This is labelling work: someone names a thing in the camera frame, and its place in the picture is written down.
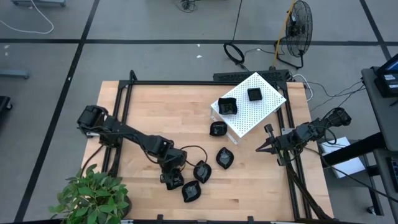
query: yellow wire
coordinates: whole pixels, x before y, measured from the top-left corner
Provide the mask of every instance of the yellow wire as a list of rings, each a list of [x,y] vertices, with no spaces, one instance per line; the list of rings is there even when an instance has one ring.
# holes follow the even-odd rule
[[[295,2],[295,0],[292,0],[292,4],[290,5],[289,11],[287,12],[287,16],[286,16],[286,18],[285,18],[284,25],[283,25],[282,29],[280,30],[280,33],[279,33],[278,42],[276,43],[276,48],[275,48],[274,62],[272,63],[272,66],[274,66],[274,67],[276,67],[277,53],[278,53],[278,50],[279,50],[280,38],[282,37],[282,34],[284,33],[285,26],[286,26],[286,23],[287,23],[287,19],[289,18],[290,13],[291,13],[292,10],[293,10],[294,2]]]

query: computer monitor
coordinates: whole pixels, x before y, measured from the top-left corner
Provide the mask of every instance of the computer monitor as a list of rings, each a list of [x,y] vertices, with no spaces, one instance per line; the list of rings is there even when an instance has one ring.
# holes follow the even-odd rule
[[[398,74],[398,54],[382,65],[376,73],[377,75]]]

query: wooden table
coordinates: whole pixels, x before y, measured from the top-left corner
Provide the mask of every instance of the wooden table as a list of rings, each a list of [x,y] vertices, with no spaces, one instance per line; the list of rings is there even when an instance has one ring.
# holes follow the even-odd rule
[[[165,184],[159,182],[159,166],[149,162],[138,145],[124,140],[118,176],[123,177],[132,201],[132,210],[126,218],[153,220],[163,214],[165,220],[247,220],[248,216],[257,221],[294,220],[285,167],[278,166],[275,155],[254,151],[268,137],[263,128],[266,124],[272,124],[275,135],[280,134],[276,113],[245,135],[237,146],[227,136],[214,138],[209,135],[210,104],[232,88],[214,85],[133,86],[127,124],[145,134],[159,134],[171,139],[176,148],[192,144],[202,146],[209,155],[208,163],[213,172],[209,181],[201,184],[201,197],[184,203],[181,188],[168,191]],[[303,85],[288,83],[288,89],[294,123],[310,121]],[[117,90],[118,82],[103,82],[98,105],[113,111]],[[123,110],[123,98],[119,114]],[[282,109],[287,123],[284,106]],[[82,164],[98,147],[98,138],[88,140]],[[222,147],[227,147],[235,156],[228,170],[215,161]],[[308,147],[317,149],[314,142]],[[191,163],[205,158],[199,149],[187,151]],[[98,171],[103,157],[104,149],[90,161],[90,164],[98,164]],[[308,191],[319,206],[333,216],[319,156],[303,151],[301,157]],[[194,180],[192,167],[187,165],[182,174],[185,182]],[[297,198],[301,217],[305,217],[300,193]]]

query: white cable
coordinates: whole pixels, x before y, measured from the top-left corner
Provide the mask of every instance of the white cable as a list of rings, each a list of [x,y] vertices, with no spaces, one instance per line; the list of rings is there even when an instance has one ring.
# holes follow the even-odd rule
[[[14,30],[14,31],[18,31],[18,32],[25,32],[25,33],[30,33],[30,34],[49,34],[49,33],[51,33],[51,32],[54,30],[54,25],[52,24],[52,22],[51,22],[42,12],[40,12],[40,10],[36,7],[36,5],[35,5],[35,3],[33,2],[33,0],[30,0],[30,1],[32,2],[33,6],[34,6],[35,9],[37,10],[37,12],[40,13],[40,15],[42,15],[42,16],[44,17],[44,19],[47,20],[47,21],[51,24],[51,29],[50,29],[49,31],[47,31],[47,32],[39,32],[39,31],[20,30],[20,29],[16,29],[16,28],[13,28],[13,27],[7,25],[7,24],[6,24],[4,21],[2,21],[2,20],[0,20],[0,22],[1,22],[2,24],[4,24],[6,27],[8,27],[8,28],[10,28],[10,29],[12,29],[12,30]]]
[[[308,84],[308,82],[307,82],[307,80],[304,78],[304,76],[302,76],[302,75],[300,75],[300,74],[296,74],[296,75],[292,76],[292,78],[294,78],[294,77],[296,77],[296,76],[302,77],[302,78],[304,79],[304,81],[305,81],[305,84],[308,86],[308,89],[309,89],[310,92],[311,92],[311,96],[310,96],[309,99],[307,99],[307,101],[310,101],[310,100],[312,99],[312,97],[313,97],[313,92],[312,92],[312,89],[311,89],[310,85]]]

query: gray floor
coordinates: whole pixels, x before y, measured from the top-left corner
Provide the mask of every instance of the gray floor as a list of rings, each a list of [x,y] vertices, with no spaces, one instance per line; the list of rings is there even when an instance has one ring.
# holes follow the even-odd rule
[[[55,25],[49,35],[23,34],[0,24],[1,38],[79,39],[94,0],[68,0],[67,7],[40,9]],[[290,1],[243,1],[236,39],[274,40],[279,35]],[[377,41],[358,0],[308,0],[313,13],[313,39],[327,41]],[[395,0],[366,0],[385,41],[398,41],[391,27],[398,6]],[[198,10],[185,14],[172,0],[101,0],[88,39],[230,39],[233,35],[239,0],[202,0]],[[45,31],[49,25],[34,9],[0,2],[0,19],[20,29]],[[14,109],[8,114],[0,134],[0,223],[12,222],[32,173],[55,105],[75,54],[77,44],[0,44],[0,68],[26,69],[28,80],[0,78],[0,95],[12,97]],[[256,47],[273,50],[271,45],[239,45],[245,51]],[[391,55],[398,47],[388,48]],[[298,62],[289,55],[286,60]],[[267,70],[273,55],[254,51],[247,54],[250,70]],[[318,46],[305,54],[305,66],[293,74],[325,86],[330,94],[358,82],[362,68],[386,61],[380,46]],[[219,44],[86,44],[78,62],[42,171],[24,220],[50,217],[47,207],[56,203],[56,193],[64,179],[74,175],[83,157],[86,139],[75,129],[82,109],[95,104],[103,80],[120,80],[134,69],[140,80],[211,80],[213,73],[237,72]],[[316,85],[310,109],[328,99]],[[335,98],[311,112],[323,116],[344,98]],[[361,139],[378,132],[366,91],[353,95],[343,107],[353,117],[350,126],[336,128],[338,137]],[[387,200],[382,198],[385,217],[367,214],[371,205],[368,190],[336,182],[328,175],[330,198],[336,218],[350,222],[392,223]],[[377,188],[383,190],[379,178]]]

